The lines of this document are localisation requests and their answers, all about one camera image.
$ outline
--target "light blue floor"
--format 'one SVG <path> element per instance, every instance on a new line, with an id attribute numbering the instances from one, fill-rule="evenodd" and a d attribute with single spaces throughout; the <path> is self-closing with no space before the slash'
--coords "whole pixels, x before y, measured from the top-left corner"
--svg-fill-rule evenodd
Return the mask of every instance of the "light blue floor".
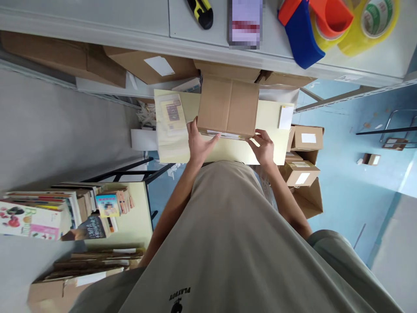
<path id="1" fill-rule="evenodd" d="M 307 88 L 323 98 L 329 98 L 359 86 L 317 80 Z M 368 261 L 378 240 L 381 225 L 413 159 L 414 149 L 401 152 L 384 150 L 379 143 L 380 135 L 356 136 L 355 133 L 371 131 L 380 124 L 385 127 L 391 111 L 411 107 L 413 99 L 417 99 L 417 88 L 407 87 L 306 111 L 293 118 L 295 124 L 325 128 L 324 149 L 320 151 L 317 162 L 321 170 L 319 178 L 324 213 L 309 220 L 311 227 L 313 230 L 340 232 L 353 246 L 356 244 L 355 250 L 364 262 Z M 300 93 L 298 107 L 313 102 Z M 393 127 L 404 127 L 410 121 L 409 116 L 398 116 Z M 364 127 L 365 123 L 370 124 L 370 128 Z M 153 153 L 156 152 L 151 152 L 150 156 L 157 158 Z M 357 160 L 364 153 L 380 154 L 380 164 L 357 165 Z M 149 169 L 153 166 L 162 167 L 154 161 Z M 165 173 L 150 184 L 151 207 L 159 212 L 154 225 L 183 170 L 184 165 L 174 173 L 174 179 Z"/>

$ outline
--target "right hand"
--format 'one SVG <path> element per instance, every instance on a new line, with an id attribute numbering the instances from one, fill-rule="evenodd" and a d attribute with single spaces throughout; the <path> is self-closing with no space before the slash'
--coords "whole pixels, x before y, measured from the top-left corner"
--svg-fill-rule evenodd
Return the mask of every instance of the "right hand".
<path id="1" fill-rule="evenodd" d="M 252 138 L 259 143 L 259 147 L 250 139 L 245 139 L 245 141 L 251 146 L 256 159 L 263 168 L 276 167 L 274 163 L 274 143 L 265 130 L 255 129 L 255 132 L 259 135 L 255 134 Z"/>

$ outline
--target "person's arm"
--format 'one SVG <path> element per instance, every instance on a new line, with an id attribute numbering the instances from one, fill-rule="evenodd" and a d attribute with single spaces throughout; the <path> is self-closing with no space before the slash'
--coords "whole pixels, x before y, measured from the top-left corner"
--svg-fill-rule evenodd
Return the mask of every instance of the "person's arm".
<path id="1" fill-rule="evenodd" d="M 278 212 L 301 237 L 307 240 L 313 232 L 287 183 L 282 178 L 281 173 L 279 173 L 277 165 L 274 163 L 274 143 L 265 130 L 257 129 L 256 132 L 259 135 L 254 135 L 253 139 L 259 144 L 259 147 L 250 139 L 246 139 L 246 141 L 251 146 L 259 164 L 268 175 L 269 183 L 278 204 Z"/>
<path id="2" fill-rule="evenodd" d="M 162 245 L 165 238 L 178 221 L 188 201 L 190 200 L 191 190 L 194 185 L 195 178 L 220 137 L 220 134 L 217 134 L 209 141 L 204 140 L 197 129 L 197 117 L 192 122 L 187 124 L 187 129 L 188 143 L 190 147 L 190 161 L 187 163 L 184 173 L 179 179 L 177 186 L 175 187 L 164 211 L 161 214 L 161 217 L 159 218 L 159 222 L 152 234 L 148 249 L 140 261 L 139 267 L 148 266 L 159 247 Z"/>

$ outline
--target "white wall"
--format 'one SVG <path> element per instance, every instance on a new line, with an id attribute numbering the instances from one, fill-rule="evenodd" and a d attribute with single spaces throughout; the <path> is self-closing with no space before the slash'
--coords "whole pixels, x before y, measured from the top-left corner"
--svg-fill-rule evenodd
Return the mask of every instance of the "white wall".
<path id="1" fill-rule="evenodd" d="M 372 272 L 406 313 L 417 312 L 417 199 L 402 195 Z"/>
<path id="2" fill-rule="evenodd" d="M 0 70 L 0 192 L 84 180 L 140 159 L 135 110 Z M 0 312 L 29 312 L 29 285 L 75 248 L 0 236 Z"/>

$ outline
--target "stack of books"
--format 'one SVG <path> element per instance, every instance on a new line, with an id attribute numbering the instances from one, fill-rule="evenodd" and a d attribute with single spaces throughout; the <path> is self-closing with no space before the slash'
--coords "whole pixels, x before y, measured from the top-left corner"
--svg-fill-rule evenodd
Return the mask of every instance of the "stack of books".
<path id="1" fill-rule="evenodd" d="M 107 238 L 116 217 L 135 204 L 127 187 L 66 182 L 42 191 L 12 191 L 0 199 L 0 234 L 45 240 Z"/>

